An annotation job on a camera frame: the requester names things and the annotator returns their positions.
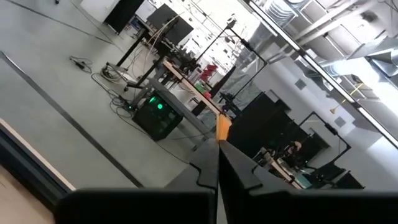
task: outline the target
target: wire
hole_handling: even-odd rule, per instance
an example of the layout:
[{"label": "wire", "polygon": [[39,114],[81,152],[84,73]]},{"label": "wire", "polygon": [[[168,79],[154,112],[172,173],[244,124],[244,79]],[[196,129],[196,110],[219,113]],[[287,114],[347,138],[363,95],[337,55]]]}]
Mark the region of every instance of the wire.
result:
[{"label": "wire", "polygon": [[92,73],[91,65],[93,62],[87,58],[79,58],[74,56],[69,56],[69,60],[72,61],[77,67],[79,67],[85,73]]},{"label": "wire", "polygon": [[384,3],[384,4],[388,5],[391,9],[395,10],[395,12],[398,12],[397,5],[395,4],[395,2],[393,0],[390,0],[391,4],[387,3],[386,0],[382,0],[382,1],[377,0],[377,2],[378,3]]},{"label": "wire", "polygon": [[102,82],[98,79],[98,75],[99,75],[98,72],[91,74],[91,79],[94,80],[100,87],[102,87],[102,88],[103,88],[105,91],[107,91],[108,93],[111,91],[111,92],[113,92],[113,94],[114,94],[115,96],[119,96],[119,95],[120,95],[119,93],[117,93],[117,92],[114,91],[114,90],[111,90],[111,89],[108,88],[104,83],[102,83]]},{"label": "wire", "polygon": [[[119,99],[118,97],[112,98],[112,101],[111,101],[110,104],[109,104],[109,107],[111,108],[111,110],[112,110],[114,113],[116,113],[117,116],[119,116],[119,118],[120,118],[123,122],[125,122],[126,124],[132,126],[134,129],[138,130],[139,132],[141,132],[142,134],[144,134],[144,135],[146,135],[148,138],[150,138],[150,136],[149,136],[146,132],[144,132],[143,130],[141,130],[141,129],[138,128],[137,126],[135,126],[135,125],[133,125],[132,123],[130,123],[130,122],[128,122],[128,121],[125,120],[126,118],[127,118],[127,119],[128,119],[128,118],[132,118],[132,113],[124,107],[124,104],[123,104],[122,102],[117,102],[117,101],[115,101],[115,100],[120,100],[120,99]],[[118,109],[123,109],[124,111],[126,111],[127,113],[129,113],[129,116],[124,116],[124,115],[120,114],[119,111],[118,111]],[[183,163],[185,163],[185,164],[189,164],[187,161],[184,161],[183,159],[181,159],[181,158],[177,157],[176,155],[172,154],[169,150],[167,150],[165,147],[161,146],[159,143],[157,143],[157,142],[155,142],[155,143],[156,143],[156,145],[158,145],[160,148],[162,148],[165,152],[169,153],[169,154],[170,154],[171,156],[173,156],[174,158],[178,159],[179,161],[181,161],[181,162],[183,162]]]},{"label": "wire", "polygon": [[191,94],[194,94],[191,90],[188,90],[188,89],[182,87],[182,86],[181,86],[181,83],[179,83],[178,86],[179,86],[182,90],[184,90],[184,91],[186,91],[186,92],[189,92],[189,93],[191,93]]},{"label": "wire", "polygon": [[167,139],[168,139],[168,140],[181,140],[181,139],[196,138],[196,137],[204,136],[204,135],[209,134],[209,133],[212,133],[212,132],[213,132],[213,131],[208,131],[207,133],[202,133],[202,134],[197,135],[197,136],[190,136],[190,137],[183,137],[183,138],[176,138],[176,139],[167,138]]},{"label": "wire", "polygon": [[157,41],[157,39],[160,37],[160,35],[161,35],[161,33],[163,32],[163,30],[165,30],[166,27],[167,27],[171,22],[173,22],[176,18],[178,18],[179,16],[181,16],[181,15],[182,15],[184,12],[186,12],[186,11],[183,11],[183,12],[181,12],[180,14],[174,16],[170,21],[168,21],[166,24],[164,24],[162,28],[160,28],[157,32],[155,32],[154,35],[152,35],[152,37],[150,37],[150,39],[148,40],[148,43],[150,43],[150,41],[157,35],[157,37],[155,38],[154,43],[153,43],[152,46],[150,47],[150,49],[149,49],[147,55],[145,56],[145,60],[144,60],[144,70],[145,70],[145,65],[146,65],[148,56],[149,56],[149,54],[152,52],[152,49],[154,48],[154,46],[155,46],[155,44],[156,44],[156,41]]},{"label": "wire", "polygon": [[170,151],[168,151],[165,147],[161,146],[159,143],[157,143],[157,142],[155,142],[155,143],[156,143],[156,145],[158,145],[159,147],[161,147],[164,151],[166,151],[167,153],[169,153],[172,157],[178,159],[179,161],[185,163],[186,165],[189,165],[189,162],[184,161],[184,160],[178,158],[176,155],[172,154]]},{"label": "wire", "polygon": [[142,46],[143,46],[143,45],[140,45],[140,46],[137,48],[137,50],[134,52],[134,57],[132,58],[131,63],[130,63],[129,66],[127,67],[128,70],[130,69],[131,66],[134,68],[134,63],[136,62],[136,59],[138,58],[138,56],[140,56],[140,54],[141,54],[142,51],[143,51],[143,49],[141,49],[141,50],[138,52],[138,50],[139,50],[140,48],[142,48]]},{"label": "wire", "polygon": [[116,83],[116,84],[124,83],[124,82],[119,82],[119,80],[122,79],[122,76],[117,71],[115,71],[115,69],[110,65],[106,65],[105,68],[101,70],[100,75],[111,83]]}]

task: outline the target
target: black monitor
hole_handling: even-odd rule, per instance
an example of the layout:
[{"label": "black monitor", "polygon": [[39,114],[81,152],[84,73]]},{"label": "black monitor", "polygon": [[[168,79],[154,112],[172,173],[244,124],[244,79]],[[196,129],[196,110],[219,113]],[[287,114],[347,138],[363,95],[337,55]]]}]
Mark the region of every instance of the black monitor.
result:
[{"label": "black monitor", "polygon": [[[178,14],[173,11],[173,9],[169,8],[166,4],[163,4],[148,17],[148,22],[150,22],[153,26],[156,27],[156,29],[159,30],[175,16],[178,16]],[[190,26],[180,16],[176,18],[176,21],[177,22],[175,23],[175,25],[173,25],[172,29],[168,30],[166,34],[166,38],[168,38],[169,41],[171,41],[175,45],[181,42],[181,40],[184,39],[193,30],[192,26]]]},{"label": "black monitor", "polygon": [[362,186],[361,183],[359,183],[355,177],[351,175],[350,172],[347,172],[344,176],[342,176],[333,188],[336,189],[364,189],[365,187]]}]

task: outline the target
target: concrete floor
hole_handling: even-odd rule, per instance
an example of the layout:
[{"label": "concrete floor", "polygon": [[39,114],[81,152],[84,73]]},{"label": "concrete floor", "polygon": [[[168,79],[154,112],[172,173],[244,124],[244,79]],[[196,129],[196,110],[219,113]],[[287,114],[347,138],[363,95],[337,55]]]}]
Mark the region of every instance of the concrete floor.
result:
[{"label": "concrete floor", "polygon": [[[116,63],[134,40],[90,21],[77,5],[77,0],[58,6],[53,0],[0,0],[0,50],[145,187],[163,187],[186,164],[120,120],[109,108],[108,94],[68,60],[69,55],[88,58],[95,72],[108,61]],[[145,55],[137,59],[134,74],[142,72]],[[3,61],[0,69],[0,117],[75,187],[134,186],[13,69]],[[123,85],[114,87],[120,91]],[[179,129],[170,135],[180,136]],[[189,139],[159,144],[185,161],[192,153]]]}]

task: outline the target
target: workbench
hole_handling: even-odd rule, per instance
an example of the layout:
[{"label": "workbench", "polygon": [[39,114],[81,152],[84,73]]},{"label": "workbench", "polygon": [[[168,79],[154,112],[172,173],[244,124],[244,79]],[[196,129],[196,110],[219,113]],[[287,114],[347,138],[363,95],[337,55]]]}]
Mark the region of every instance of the workbench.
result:
[{"label": "workbench", "polygon": [[[183,105],[177,97],[175,97],[173,94],[169,92],[169,90],[164,87],[160,82],[159,79],[162,78],[163,74],[165,72],[170,72],[174,76],[176,76],[183,84],[185,84],[190,91],[192,91],[193,94],[195,94],[196,97],[198,97],[200,100],[202,100],[212,112],[218,117],[219,121],[222,121],[223,129],[229,128],[231,125],[231,121],[225,117],[225,115],[222,114],[222,110],[220,107],[218,107],[213,100],[207,99],[205,96],[203,96],[202,93],[200,93],[192,83],[190,83],[186,78],[185,75],[181,74],[177,68],[175,68],[170,62],[167,60],[163,61],[163,66],[157,71],[155,76],[153,78],[148,78],[148,83],[142,88],[142,90],[134,97],[131,105],[133,108],[136,108],[139,104],[139,102],[144,99],[145,97],[148,96],[148,94],[151,92],[152,89],[155,89],[159,91],[161,94],[163,94],[163,97],[165,97],[165,100],[167,100],[168,103],[172,104],[174,108],[178,109],[181,111],[184,115],[184,117],[194,125],[194,127],[197,128],[204,136],[205,138],[213,138],[214,134],[211,131],[210,128],[205,126],[188,108]],[[227,131],[223,131],[222,134],[219,134],[218,136],[223,136],[227,134]]]},{"label": "workbench", "polygon": [[311,185],[309,181],[305,179],[305,177],[298,178],[298,175],[288,167],[288,165],[283,161],[283,159],[274,159],[268,152],[266,153],[267,164],[272,166],[278,173],[284,177],[284,179],[288,182],[291,182],[293,187],[296,189],[306,189]]}]

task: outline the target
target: black desk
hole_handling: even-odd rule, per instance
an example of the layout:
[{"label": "black desk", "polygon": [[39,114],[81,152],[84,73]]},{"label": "black desk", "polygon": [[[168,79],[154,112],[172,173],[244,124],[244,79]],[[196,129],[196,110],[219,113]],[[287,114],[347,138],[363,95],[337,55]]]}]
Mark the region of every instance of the black desk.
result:
[{"label": "black desk", "polygon": [[[131,55],[131,53],[134,51],[134,49],[137,48],[139,43],[145,38],[145,39],[150,39],[152,36],[149,34],[149,32],[152,32],[152,35],[155,34],[154,30],[152,30],[142,19],[137,17],[137,22],[139,25],[142,27],[142,31],[140,31],[140,34],[137,36],[137,40],[133,43],[133,45],[130,47],[130,49],[123,55],[121,60],[118,62],[117,66],[121,66],[124,61]],[[159,59],[157,59],[154,64],[146,71],[145,74],[140,78],[140,80],[137,83],[127,83],[127,86],[125,87],[124,91],[128,90],[128,87],[133,87],[133,88],[142,88],[141,84],[144,82],[144,80],[152,73],[153,70],[159,65],[160,62],[163,61],[163,59],[167,56],[167,54],[173,49],[168,43],[164,42],[163,40],[160,41],[159,43],[155,44],[156,49],[158,50],[158,55]]]},{"label": "black desk", "polygon": [[213,138],[215,135],[211,131],[210,128],[208,128],[205,124],[203,124],[188,108],[185,107],[184,104],[182,104],[175,95],[173,95],[169,90],[164,87],[158,79],[166,72],[165,67],[163,66],[160,68],[159,71],[155,74],[153,78],[148,78],[149,82],[148,84],[142,88],[142,90],[135,96],[133,99],[131,106],[133,108],[136,108],[138,106],[138,103],[145,98],[146,96],[149,95],[149,93],[152,91],[152,89],[155,89],[159,92],[160,95],[164,98],[164,100],[173,107],[174,110],[177,110],[181,112],[184,116],[185,119],[187,119],[194,127],[199,130],[205,138]]}]

